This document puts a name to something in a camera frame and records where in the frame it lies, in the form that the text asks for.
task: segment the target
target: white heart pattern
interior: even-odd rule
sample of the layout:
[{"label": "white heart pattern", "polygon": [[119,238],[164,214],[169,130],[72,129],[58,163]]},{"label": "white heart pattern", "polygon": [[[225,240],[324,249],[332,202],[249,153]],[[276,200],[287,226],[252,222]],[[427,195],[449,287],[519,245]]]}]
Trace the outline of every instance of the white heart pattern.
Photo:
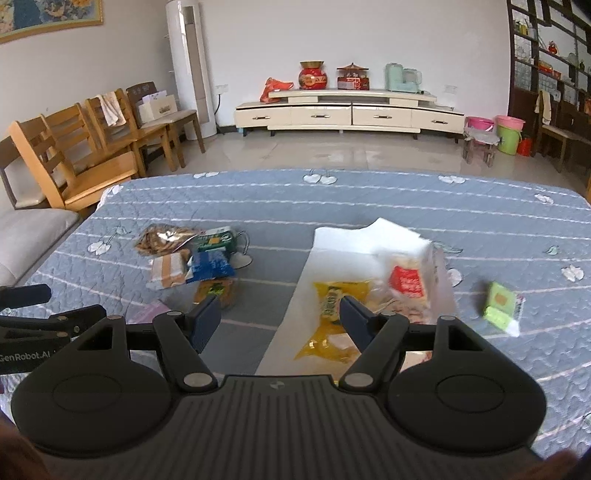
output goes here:
[{"label": "white heart pattern", "polygon": [[449,176],[439,175],[439,180],[441,180],[443,183],[447,183],[449,185],[451,185],[452,183],[458,183],[458,184],[466,183],[466,179],[464,177],[456,177],[455,175],[449,175]]},{"label": "white heart pattern", "polygon": [[336,183],[336,180],[336,177],[325,177],[324,175],[320,177],[320,183],[322,185],[332,185],[333,183]]},{"label": "white heart pattern", "polygon": [[318,183],[321,177],[322,176],[317,173],[313,173],[312,175],[304,175],[304,182],[311,184]]},{"label": "white heart pattern", "polygon": [[111,249],[111,246],[104,243],[103,241],[95,242],[88,246],[88,251],[91,254],[95,254],[97,257],[99,255],[107,253]]},{"label": "white heart pattern", "polygon": [[575,267],[573,264],[570,264],[568,267],[561,268],[560,271],[567,280],[573,283],[582,280],[584,277],[583,269]]},{"label": "white heart pattern", "polygon": [[546,250],[546,254],[547,255],[551,255],[552,257],[555,257],[556,255],[558,255],[558,245],[552,245],[548,250]]},{"label": "white heart pattern", "polygon": [[102,241],[100,241],[100,242],[95,242],[95,243],[93,243],[93,244],[90,244],[90,245],[88,246],[88,249],[87,249],[87,250],[88,250],[88,252],[89,252],[89,253],[93,254],[93,253],[94,253],[94,252],[96,252],[96,251],[99,249],[99,247],[101,247],[102,245],[103,245],[103,242],[102,242]]},{"label": "white heart pattern", "polygon": [[554,204],[554,200],[551,199],[550,197],[546,196],[546,195],[541,195],[539,193],[536,193],[534,195],[535,198],[537,198],[539,201],[541,201],[542,203],[545,203],[547,205],[553,205]]},{"label": "white heart pattern", "polygon": [[452,282],[452,287],[458,286],[463,280],[462,274],[455,268],[447,270],[447,275],[449,275],[449,280]]},{"label": "white heart pattern", "polygon": [[117,195],[121,190],[123,190],[123,185],[113,185],[112,187],[105,189],[100,196],[99,204],[96,206],[96,209],[98,210],[101,208],[106,203],[107,198]]},{"label": "white heart pattern", "polygon": [[111,246],[108,244],[103,244],[99,248],[96,249],[95,255],[98,257],[99,255],[107,253],[111,249]]},{"label": "white heart pattern", "polygon": [[250,255],[245,255],[240,252],[234,253],[230,257],[230,265],[234,270],[238,270],[239,268],[247,267],[252,263],[252,257]]}]

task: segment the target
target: blue quilted bedspread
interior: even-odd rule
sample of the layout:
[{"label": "blue quilted bedspread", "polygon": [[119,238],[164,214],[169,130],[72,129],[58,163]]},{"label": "blue quilted bedspread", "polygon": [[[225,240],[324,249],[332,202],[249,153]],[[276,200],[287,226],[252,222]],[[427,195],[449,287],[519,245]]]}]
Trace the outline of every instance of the blue quilted bedspread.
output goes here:
[{"label": "blue quilted bedspread", "polygon": [[[584,419],[591,411],[591,215],[581,196],[512,181],[400,172],[338,171],[335,183],[313,184],[303,180],[308,173],[125,183],[33,275],[30,283],[51,287],[51,301],[19,313],[42,317],[100,303],[109,314],[130,317],[155,299],[186,311],[195,286],[147,289],[150,266],[136,253],[135,239],[151,223],[231,225],[248,232],[254,262],[239,270],[236,306],[225,312],[203,357],[218,374],[252,374],[284,317],[314,230],[360,228],[383,217],[445,245],[448,268],[462,276],[454,288],[461,319],[543,387],[548,412],[536,451],[545,456],[591,445]],[[96,250],[98,242],[110,248]],[[526,298],[519,338],[480,316],[492,280]],[[13,389],[13,382],[4,383]]]}]

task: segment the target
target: cookie bag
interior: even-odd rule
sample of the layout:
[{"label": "cookie bag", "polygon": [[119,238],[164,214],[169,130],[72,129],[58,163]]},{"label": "cookie bag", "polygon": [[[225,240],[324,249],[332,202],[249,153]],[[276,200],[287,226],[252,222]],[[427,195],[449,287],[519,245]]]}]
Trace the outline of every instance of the cookie bag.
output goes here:
[{"label": "cookie bag", "polygon": [[137,252],[144,256],[168,255],[176,252],[202,230],[182,226],[153,223],[146,228],[135,243]]}]

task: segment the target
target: small stool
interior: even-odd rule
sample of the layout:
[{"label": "small stool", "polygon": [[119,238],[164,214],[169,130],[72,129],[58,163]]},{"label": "small stool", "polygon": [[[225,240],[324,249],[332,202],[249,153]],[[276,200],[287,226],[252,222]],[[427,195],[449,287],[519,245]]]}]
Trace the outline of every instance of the small stool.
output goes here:
[{"label": "small stool", "polygon": [[464,129],[464,149],[462,151],[462,158],[466,160],[466,163],[472,163],[476,144],[483,144],[485,146],[483,160],[490,168],[494,162],[497,145],[500,141],[501,139],[494,132],[466,127]]}]

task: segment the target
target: power cord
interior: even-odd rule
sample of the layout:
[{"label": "power cord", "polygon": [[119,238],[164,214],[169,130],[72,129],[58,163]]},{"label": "power cord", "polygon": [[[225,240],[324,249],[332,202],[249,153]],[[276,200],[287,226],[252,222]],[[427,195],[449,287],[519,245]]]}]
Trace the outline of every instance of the power cord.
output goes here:
[{"label": "power cord", "polygon": [[225,135],[225,133],[222,132],[222,129],[220,128],[220,126],[217,124],[217,118],[215,118],[216,117],[216,114],[217,114],[217,111],[220,109],[220,106],[221,105],[222,105],[222,94],[221,93],[218,93],[217,94],[217,108],[216,108],[216,111],[213,113],[213,119],[216,122],[216,133],[217,134]]}]

